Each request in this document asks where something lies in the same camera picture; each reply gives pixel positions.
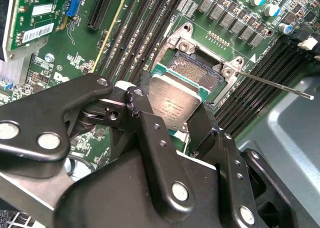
ram slot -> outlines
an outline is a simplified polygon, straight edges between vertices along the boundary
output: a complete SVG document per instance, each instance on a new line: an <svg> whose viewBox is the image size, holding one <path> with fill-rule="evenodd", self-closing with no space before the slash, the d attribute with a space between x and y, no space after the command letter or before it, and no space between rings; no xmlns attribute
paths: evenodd
<svg viewBox="0 0 320 228"><path fill-rule="evenodd" d="M139 23L141 22L143 15L145 14L147 8L149 7L151 0L140 0L138 2L137 10L132 14L133 20L128 23L129 30L127 30L121 41L116 44L116 52L113 58L107 58L103 69L108 70L108 74L106 78L111 81L114 77L114 75L119 72L119 65L122 59L122 56L124 54L124 51L129 46L129 43L134 36L135 32L138 29Z"/></svg>
<svg viewBox="0 0 320 228"><path fill-rule="evenodd" d="M88 18L88 27L98 30L106 16L111 0L94 0L93 7Z"/></svg>
<svg viewBox="0 0 320 228"><path fill-rule="evenodd" d="M130 50L130 54L126 58L124 64L122 65L122 68L119 69L120 73L117 76L117 81L121 81L126 77L126 74L128 71L132 68L133 61L137 55L137 52L140 50L141 45L143 44L143 41L146 40L147 36L150 33L152 25L155 23L157 18L159 17L160 11L161 11L161 5L164 4L167 0L156 0L155 3L152 6L152 9L150 13L148 14L146 20L144 21L142 28L137 36L137 38L134 41L133 47Z"/></svg>
<svg viewBox="0 0 320 228"><path fill-rule="evenodd" d="M180 2L181 0L170 1L168 8L165 10L164 14L158 20L158 25L155 25L155 30L152 32L151 39L148 41L147 46L145 47L143 53L141 54L140 58L136 62L136 66L134 67L133 71L130 74L130 77L128 80L129 82L135 82L135 79L138 77L139 72L144 67L144 63L153 52L154 47L156 46L157 43L161 43L163 39L163 35L170 24L170 17L174 15Z"/></svg>

hole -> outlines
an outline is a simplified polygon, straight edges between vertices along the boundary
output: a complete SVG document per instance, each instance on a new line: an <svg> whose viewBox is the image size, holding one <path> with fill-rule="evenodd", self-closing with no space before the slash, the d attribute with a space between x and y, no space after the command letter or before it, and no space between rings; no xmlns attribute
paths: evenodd
<svg viewBox="0 0 320 228"><path fill-rule="evenodd" d="M139 89L135 89L135 90L134 90L134 93L136 93L138 96L141 96L141 97L144 96L144 94L142 93L142 91L139 90Z"/></svg>
<svg viewBox="0 0 320 228"><path fill-rule="evenodd" d="M267 36L272 36L273 35L273 31L272 30L268 30L268 32L266 33Z"/></svg>
<svg viewBox="0 0 320 228"><path fill-rule="evenodd" d="M241 65L242 64L242 59L237 59L236 62L238 62L239 65Z"/></svg>
<svg viewBox="0 0 320 228"><path fill-rule="evenodd" d="M244 177L243 177L242 174L240 174L240 173L237 173L236 176L237 176L240 180L243 180L243 179L244 179Z"/></svg>
<svg viewBox="0 0 320 228"><path fill-rule="evenodd" d="M155 130L160 130L160 125L157 124L157 123L155 123L153 127L154 127Z"/></svg>
<svg viewBox="0 0 320 228"><path fill-rule="evenodd" d="M185 30L188 32L188 31L190 31L190 26L186 24L186 25L183 27L183 29L185 29Z"/></svg>
<svg viewBox="0 0 320 228"><path fill-rule="evenodd" d="M268 227L278 227L280 225L280 214L277 208L270 202L267 202L261 209L258 210L259 216ZM293 224L287 224L288 227L293 227Z"/></svg>
<svg viewBox="0 0 320 228"><path fill-rule="evenodd" d="M159 144L160 144L160 146L162 146L162 147L166 147L166 146L167 146L167 143L166 143L164 140L161 140L161 141L159 142Z"/></svg>
<svg viewBox="0 0 320 228"><path fill-rule="evenodd" d="M115 120L118 119L118 116L119 116L119 113L118 113L118 112L112 111L112 112L110 112L110 114L109 114L109 119L110 119L111 121L115 121Z"/></svg>

metal rivet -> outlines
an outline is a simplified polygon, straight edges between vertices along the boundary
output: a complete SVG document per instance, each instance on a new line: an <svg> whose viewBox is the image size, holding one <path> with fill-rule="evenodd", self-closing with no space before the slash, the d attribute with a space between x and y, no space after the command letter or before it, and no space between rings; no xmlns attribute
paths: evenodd
<svg viewBox="0 0 320 228"><path fill-rule="evenodd" d="M253 225L255 223L254 215L247 207L240 206L240 214L242 216L242 219L249 225Z"/></svg>
<svg viewBox="0 0 320 228"><path fill-rule="evenodd" d="M242 174L240 174L240 173L237 173L236 176L237 176L240 180L243 180L243 179L244 179L244 177L243 177Z"/></svg>
<svg viewBox="0 0 320 228"><path fill-rule="evenodd" d="M259 155L255 151L251 151L254 158L259 159Z"/></svg>
<svg viewBox="0 0 320 228"><path fill-rule="evenodd" d="M189 197L185 186L177 182L172 185L172 193L175 198L182 202L186 201Z"/></svg>
<svg viewBox="0 0 320 228"><path fill-rule="evenodd" d="M225 133L225 137L227 137L229 140L232 140L231 135L229 135L228 133Z"/></svg>
<svg viewBox="0 0 320 228"><path fill-rule="evenodd" d="M141 97L144 96L144 94L142 93L142 91L139 90L139 89L134 89L134 93L136 93L138 96L141 96Z"/></svg>
<svg viewBox="0 0 320 228"><path fill-rule="evenodd" d="M45 60L46 62L52 63L52 62L55 61L55 56L54 56L53 54L51 54L51 53L47 53L47 54L45 54L45 56L44 56L44 60Z"/></svg>
<svg viewBox="0 0 320 228"><path fill-rule="evenodd" d="M45 133L39 136L38 144L44 149L52 150L60 145L60 138L54 133Z"/></svg>
<svg viewBox="0 0 320 228"><path fill-rule="evenodd" d="M7 140L19 134L19 127L12 123L0 123L0 139Z"/></svg>
<svg viewBox="0 0 320 228"><path fill-rule="evenodd" d="M162 146L162 147L166 147L166 146L167 146L167 142L165 142L164 140L161 140L161 141L159 142L159 144L160 144L160 146Z"/></svg>
<svg viewBox="0 0 320 228"><path fill-rule="evenodd" d="M157 124L157 123L155 123L153 127L154 127L155 130L160 130L160 125Z"/></svg>
<svg viewBox="0 0 320 228"><path fill-rule="evenodd" d="M99 78L99 79L97 80L97 82L98 82L100 85L105 86L105 87L108 85L108 81L106 81L106 80L103 79L103 78Z"/></svg>

pcie slot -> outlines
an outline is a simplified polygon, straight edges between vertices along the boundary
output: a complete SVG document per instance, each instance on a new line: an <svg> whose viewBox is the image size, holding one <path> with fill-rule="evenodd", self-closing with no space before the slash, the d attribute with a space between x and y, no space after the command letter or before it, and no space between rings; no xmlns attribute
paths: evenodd
<svg viewBox="0 0 320 228"><path fill-rule="evenodd" d="M75 16L78 12L80 4L81 4L81 0L71 0L68 11L66 12L66 15L69 17Z"/></svg>
<svg viewBox="0 0 320 228"><path fill-rule="evenodd" d="M126 58L124 64L122 65L120 69L120 73L117 76L117 81L121 81L126 77L127 72L132 66L132 62L137 54L137 51L139 51L139 48L141 47L141 43L147 38L147 36L150 33L150 29L152 28L151 25L154 24L156 19L158 18L157 14L160 11L161 4L165 2L166 0L156 0L155 3L152 6L152 9L150 13L148 14L146 20L143 23L143 26L137 36L137 38L134 41L133 47L130 50L130 54Z"/></svg>
<svg viewBox="0 0 320 228"><path fill-rule="evenodd" d="M140 58L136 62L135 68L131 72L129 82L135 81L135 79L138 76L138 73L144 67L143 62L145 62L150 57L151 52L153 52L153 49L154 49L155 45L157 44L157 42L161 42L161 40L163 39L163 35L164 35L167 27L170 24L170 17L175 13L180 2L181 2L181 0L171 0L170 5L165 10L164 14L161 16L161 18L158 22L158 24L160 24L160 25L156 26L155 30L152 33L151 39L148 41L147 46L145 47L143 53L141 54Z"/></svg>
<svg viewBox="0 0 320 228"><path fill-rule="evenodd" d="M103 69L108 69L109 72L106 76L108 80L112 80L116 72L119 70L119 65L123 56L123 52L129 46L129 43L137 31L138 25L141 22L147 8L149 7L151 0L140 0L138 3L137 11L133 14L133 20L128 24L129 30L124 34L121 39L121 42L117 44L116 53L113 58L107 58L105 66Z"/></svg>
<svg viewBox="0 0 320 228"><path fill-rule="evenodd" d="M94 0L89 14L87 25L93 30L98 30L106 16L111 0Z"/></svg>

white label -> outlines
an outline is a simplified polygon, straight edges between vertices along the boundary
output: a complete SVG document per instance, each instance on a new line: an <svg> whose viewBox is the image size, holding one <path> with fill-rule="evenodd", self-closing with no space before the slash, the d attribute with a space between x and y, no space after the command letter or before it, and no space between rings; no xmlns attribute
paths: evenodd
<svg viewBox="0 0 320 228"><path fill-rule="evenodd" d="M52 11L52 6L52 4L36 5L35 7L33 7L32 16L35 17L50 13Z"/></svg>
<svg viewBox="0 0 320 228"><path fill-rule="evenodd" d="M54 25L55 25L55 23L46 24L44 26L26 31L23 34L22 43L32 41L34 39L37 39L39 37L42 37L46 34L51 33L54 29Z"/></svg>

